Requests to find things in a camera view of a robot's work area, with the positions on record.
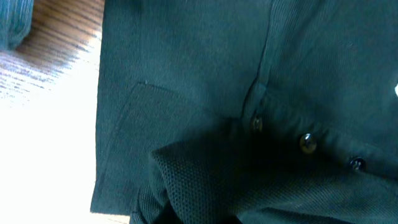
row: wooden table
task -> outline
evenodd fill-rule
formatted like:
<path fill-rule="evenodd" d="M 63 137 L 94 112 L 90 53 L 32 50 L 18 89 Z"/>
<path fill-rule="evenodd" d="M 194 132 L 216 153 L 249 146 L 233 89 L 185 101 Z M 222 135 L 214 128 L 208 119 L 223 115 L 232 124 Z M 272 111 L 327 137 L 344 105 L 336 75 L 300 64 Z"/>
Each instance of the wooden table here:
<path fill-rule="evenodd" d="M 0 223 L 129 221 L 89 213 L 103 9 L 35 0 L 29 36 L 0 52 Z"/>

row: dark fabric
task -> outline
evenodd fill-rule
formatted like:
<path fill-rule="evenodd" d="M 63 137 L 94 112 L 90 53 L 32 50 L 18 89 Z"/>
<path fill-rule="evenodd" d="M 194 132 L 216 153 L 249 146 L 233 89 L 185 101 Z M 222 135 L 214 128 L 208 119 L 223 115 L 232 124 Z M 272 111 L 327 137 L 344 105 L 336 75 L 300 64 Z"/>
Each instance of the dark fabric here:
<path fill-rule="evenodd" d="M 397 21 L 395 0 L 106 1 L 91 211 L 397 223 Z"/>

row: button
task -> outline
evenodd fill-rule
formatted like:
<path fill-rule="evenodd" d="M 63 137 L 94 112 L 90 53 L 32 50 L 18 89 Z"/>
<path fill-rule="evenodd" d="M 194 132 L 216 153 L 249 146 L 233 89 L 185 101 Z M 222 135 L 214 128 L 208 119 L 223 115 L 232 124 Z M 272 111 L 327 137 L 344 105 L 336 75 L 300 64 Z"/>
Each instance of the button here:
<path fill-rule="evenodd" d="M 255 116 L 251 121 L 251 127 L 255 133 L 262 131 L 262 118 L 260 116 Z"/>
<path fill-rule="evenodd" d="M 306 154 L 311 154 L 317 148 L 317 140 L 312 134 L 304 134 L 300 139 L 300 148 Z"/>
<path fill-rule="evenodd" d="M 354 158 L 349 165 L 351 166 L 351 168 L 353 170 L 365 170 L 366 168 L 366 162 L 364 159 L 360 158 L 360 157 L 356 157 Z"/>

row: wood grain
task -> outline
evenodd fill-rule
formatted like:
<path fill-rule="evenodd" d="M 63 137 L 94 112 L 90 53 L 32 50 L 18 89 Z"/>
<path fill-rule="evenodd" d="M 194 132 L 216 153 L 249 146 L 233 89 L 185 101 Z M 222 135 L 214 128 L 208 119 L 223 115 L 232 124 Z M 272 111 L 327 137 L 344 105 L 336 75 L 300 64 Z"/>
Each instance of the wood grain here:
<path fill-rule="evenodd" d="M 128 223 L 92 214 L 104 0 L 35 0 L 0 52 L 0 223 Z"/>

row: fabric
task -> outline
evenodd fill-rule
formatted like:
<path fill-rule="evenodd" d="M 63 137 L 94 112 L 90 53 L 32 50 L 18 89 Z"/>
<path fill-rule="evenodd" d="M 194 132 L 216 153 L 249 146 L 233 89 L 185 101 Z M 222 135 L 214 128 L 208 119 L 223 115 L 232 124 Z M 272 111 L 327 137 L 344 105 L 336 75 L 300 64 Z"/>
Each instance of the fabric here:
<path fill-rule="evenodd" d="M 0 0 L 0 50 L 16 48 L 29 33 L 34 0 Z"/>
<path fill-rule="evenodd" d="M 106 1 L 91 211 L 397 223 L 397 21 L 390 0 Z"/>

